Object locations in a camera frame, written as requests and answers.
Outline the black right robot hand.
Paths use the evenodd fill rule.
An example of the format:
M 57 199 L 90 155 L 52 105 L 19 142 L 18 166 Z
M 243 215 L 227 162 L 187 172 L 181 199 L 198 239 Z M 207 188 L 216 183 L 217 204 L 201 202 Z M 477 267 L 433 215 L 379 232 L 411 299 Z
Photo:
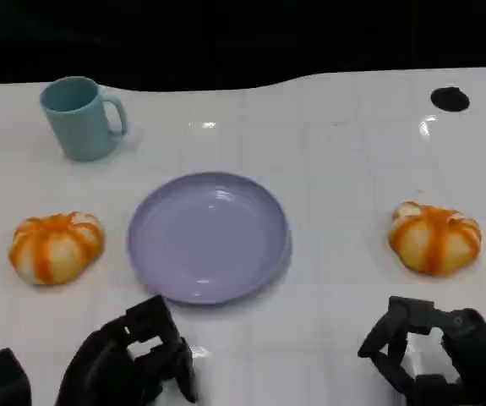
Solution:
M 402 367 L 410 333 L 442 332 L 441 345 L 459 379 L 410 376 Z M 387 312 L 358 350 L 400 393 L 408 405 L 486 405 L 486 320 L 475 309 L 442 311 L 432 301 L 391 296 Z

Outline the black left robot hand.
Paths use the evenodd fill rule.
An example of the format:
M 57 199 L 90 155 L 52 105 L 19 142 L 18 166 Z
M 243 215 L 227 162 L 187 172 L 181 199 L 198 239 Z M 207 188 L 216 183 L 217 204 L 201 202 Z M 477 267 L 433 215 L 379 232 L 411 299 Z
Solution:
M 150 405 L 174 380 L 199 400 L 191 349 L 156 295 L 92 332 L 66 369 L 57 405 Z

